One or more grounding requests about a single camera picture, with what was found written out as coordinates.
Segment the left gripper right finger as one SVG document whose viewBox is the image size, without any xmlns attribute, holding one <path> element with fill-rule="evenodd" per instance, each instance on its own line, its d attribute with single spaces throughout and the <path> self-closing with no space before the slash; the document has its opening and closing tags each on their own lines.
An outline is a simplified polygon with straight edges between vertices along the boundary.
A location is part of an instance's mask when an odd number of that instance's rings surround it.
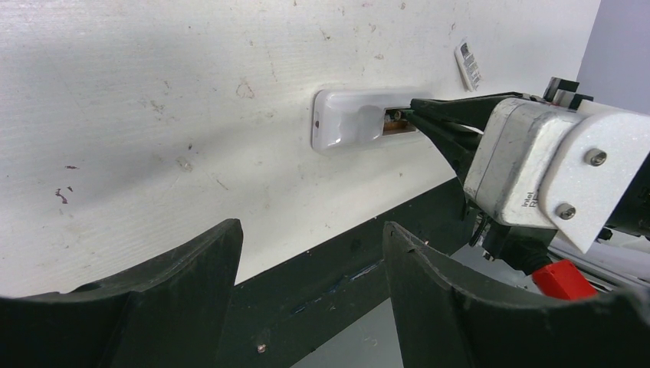
<svg viewBox="0 0 650 368">
<path fill-rule="evenodd" d="M 501 283 L 395 222 L 382 248 L 406 367 L 647 367 L 649 292 L 581 301 Z"/>
</svg>

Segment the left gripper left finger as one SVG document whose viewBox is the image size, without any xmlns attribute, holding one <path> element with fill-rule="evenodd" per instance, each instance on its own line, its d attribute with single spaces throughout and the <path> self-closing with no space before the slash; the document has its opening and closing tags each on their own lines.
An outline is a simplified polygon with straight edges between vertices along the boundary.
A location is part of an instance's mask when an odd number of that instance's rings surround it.
<svg viewBox="0 0 650 368">
<path fill-rule="evenodd" d="M 1 300 L 3 367 L 214 367 L 241 257 L 230 218 L 72 292 Z"/>
</svg>

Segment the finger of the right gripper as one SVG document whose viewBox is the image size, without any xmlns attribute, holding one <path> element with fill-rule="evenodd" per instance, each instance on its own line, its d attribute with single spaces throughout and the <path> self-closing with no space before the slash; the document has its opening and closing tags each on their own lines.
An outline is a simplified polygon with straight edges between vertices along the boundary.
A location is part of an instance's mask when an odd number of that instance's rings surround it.
<svg viewBox="0 0 650 368">
<path fill-rule="evenodd" d="M 508 98 L 522 99 L 523 94 L 507 92 L 457 100 L 412 99 L 410 109 L 432 122 L 449 122 L 484 130 L 494 108 Z"/>
<path fill-rule="evenodd" d="M 425 117 L 414 110 L 403 110 L 403 117 L 426 135 L 440 151 L 461 183 L 464 183 L 482 135 L 461 124 Z"/>
</svg>

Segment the white battery cover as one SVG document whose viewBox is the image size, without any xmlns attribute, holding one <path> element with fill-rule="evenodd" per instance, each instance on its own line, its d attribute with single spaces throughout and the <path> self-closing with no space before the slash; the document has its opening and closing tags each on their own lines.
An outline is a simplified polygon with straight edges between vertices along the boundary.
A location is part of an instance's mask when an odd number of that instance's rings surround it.
<svg viewBox="0 0 650 368">
<path fill-rule="evenodd" d="M 482 76 L 466 38 L 463 38 L 456 46 L 454 56 L 465 89 L 470 92 L 477 91 L 482 82 Z"/>
</svg>

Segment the white remote control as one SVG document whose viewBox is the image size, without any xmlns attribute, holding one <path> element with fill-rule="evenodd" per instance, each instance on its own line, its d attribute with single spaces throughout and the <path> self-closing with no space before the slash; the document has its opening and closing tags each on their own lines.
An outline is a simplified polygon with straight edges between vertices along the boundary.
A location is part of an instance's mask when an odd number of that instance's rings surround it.
<svg viewBox="0 0 650 368">
<path fill-rule="evenodd" d="M 432 92 L 417 87 L 320 90 L 313 101 L 311 148 L 333 156 L 414 143 L 423 137 L 416 128 L 389 129 L 386 116 L 410 108 L 413 99 L 432 98 Z"/>
</svg>

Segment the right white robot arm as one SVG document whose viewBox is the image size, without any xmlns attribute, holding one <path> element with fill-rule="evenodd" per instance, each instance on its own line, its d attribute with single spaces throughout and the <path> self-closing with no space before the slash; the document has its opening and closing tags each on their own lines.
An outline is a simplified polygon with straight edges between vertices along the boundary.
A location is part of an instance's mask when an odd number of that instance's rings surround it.
<svg viewBox="0 0 650 368">
<path fill-rule="evenodd" d="M 578 88 L 554 77 L 541 96 L 415 98 L 401 111 L 478 211 L 469 245 L 562 299 L 595 290 L 572 262 L 550 257 L 555 239 L 586 254 L 613 232 L 649 235 L 649 117 Z"/>
</svg>

